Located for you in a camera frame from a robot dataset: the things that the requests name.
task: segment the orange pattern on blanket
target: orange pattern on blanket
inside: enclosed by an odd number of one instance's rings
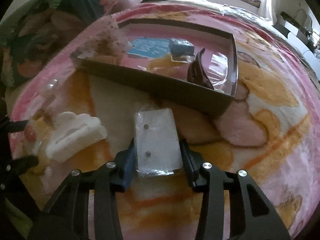
[[[268,60],[266,60],[265,57],[262,57],[259,51],[257,51],[260,50],[263,51],[263,53],[268,53],[270,57],[276,58],[279,62],[284,62],[281,55],[279,54],[278,49],[264,40],[262,37],[260,37],[257,33],[243,30],[238,30],[238,32],[240,33],[240,35],[237,36],[236,43],[241,44],[248,51],[254,54],[255,58],[258,58],[266,65],[268,65]],[[276,67],[272,65],[268,66],[275,71],[277,70]]]
[[[222,171],[229,171],[233,164],[232,145],[226,141],[205,145],[191,145],[190,149],[201,153],[206,162],[210,162]]]
[[[152,19],[166,19],[166,20],[176,20],[176,21],[188,21],[187,17],[190,16],[187,12],[162,12],[157,14],[146,14],[143,18]]]
[[[296,217],[296,214],[300,210],[302,205],[302,197],[301,195],[294,196],[293,193],[287,192],[286,190],[285,194],[287,193],[289,193],[288,199],[284,202],[281,202],[275,208],[284,225],[287,229],[289,229]]]
[[[272,106],[299,106],[298,101],[278,76],[251,63],[239,60],[240,80],[251,93]]]
[[[187,184],[185,175],[149,178],[142,185],[135,185],[124,194],[117,194],[118,213],[125,227],[143,230],[155,225],[183,225],[198,218],[201,208],[202,194],[195,194]],[[159,191],[162,196],[147,199],[138,197],[135,189],[139,191]]]
[[[262,183],[270,173],[279,169],[287,156],[293,153],[293,150],[301,143],[303,136],[308,133],[310,125],[310,117],[306,115],[282,138],[274,140],[263,155],[249,161],[243,168],[257,183]]]
[[[268,109],[262,109],[257,112],[253,118],[262,122],[267,128],[269,140],[268,144],[276,140],[280,136],[280,121],[278,117]]]
[[[75,71],[59,88],[56,98],[56,102],[52,103],[52,111],[55,113],[70,111],[76,114],[88,113],[96,116],[91,98],[89,76],[83,72]],[[64,165],[77,167],[86,172],[99,168],[111,159],[113,158],[110,155],[109,143],[102,140],[78,152]]]

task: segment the open box lid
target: open box lid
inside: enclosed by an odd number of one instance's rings
[[[146,30],[147,28],[153,28],[158,30],[162,28],[163,32],[170,33],[171,38],[181,38],[181,34],[186,33],[187,35],[193,35],[195,37],[205,37],[212,43],[224,46],[227,48],[227,81],[230,84],[230,92],[223,94],[184,80],[150,73],[140,69],[103,63],[90,58],[80,59],[78,58],[79,51],[77,50],[71,54],[75,68],[88,74],[149,92],[154,96],[210,114],[213,117],[220,116],[228,108],[234,99],[238,78],[236,43],[231,33],[188,22],[148,18],[129,19],[119,23],[119,28],[127,34],[136,32],[139,29]]]

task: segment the bed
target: bed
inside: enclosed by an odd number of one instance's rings
[[[44,103],[41,88],[57,79],[59,100],[48,107],[50,114],[89,113],[98,116],[108,129],[107,140],[87,147],[62,164],[50,163],[44,173],[21,176],[37,205],[44,206],[72,169],[96,169],[125,149],[133,137],[136,104],[156,104],[172,109],[180,136],[208,161],[226,171],[246,169],[274,204],[292,238],[297,236],[320,201],[319,83],[302,55],[258,16],[203,0],[143,3],[112,17],[117,22],[144,17],[174,19],[233,33],[239,66],[235,101],[220,118],[212,119],[75,72],[70,54],[95,35],[106,18],[94,21],[31,81],[6,91],[12,120],[30,119]],[[25,133],[10,135],[14,158],[24,154],[26,137]],[[191,193],[183,176],[137,179],[117,201],[124,239],[194,238],[201,198]],[[229,233],[226,210],[225,238]]]

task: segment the plastic wrap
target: plastic wrap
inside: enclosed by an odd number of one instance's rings
[[[78,47],[73,55],[80,59],[90,58],[119,65],[121,58],[132,48],[132,45],[119,29],[116,20],[111,16],[105,16],[103,21],[105,25],[99,33],[89,37],[83,45]]]
[[[195,47],[185,39],[170,39],[170,53],[173,62],[191,63],[195,60]]]
[[[197,47],[195,52],[198,53],[200,50],[201,48]],[[214,89],[228,94],[231,91],[231,86],[227,84],[227,51],[216,51],[208,47],[201,58],[204,72]],[[187,81],[188,68],[194,60],[193,56],[173,56],[170,52],[157,58],[126,54],[122,58],[121,65]]]
[[[135,115],[135,147],[140,176],[171,175],[182,168],[179,139],[171,109]]]
[[[39,159],[39,165],[31,168],[31,173],[42,174],[47,166],[63,163],[107,137],[107,130],[99,118],[86,113],[60,111],[56,107],[60,92],[56,79],[41,88],[42,105],[23,132],[23,154],[35,155]]]

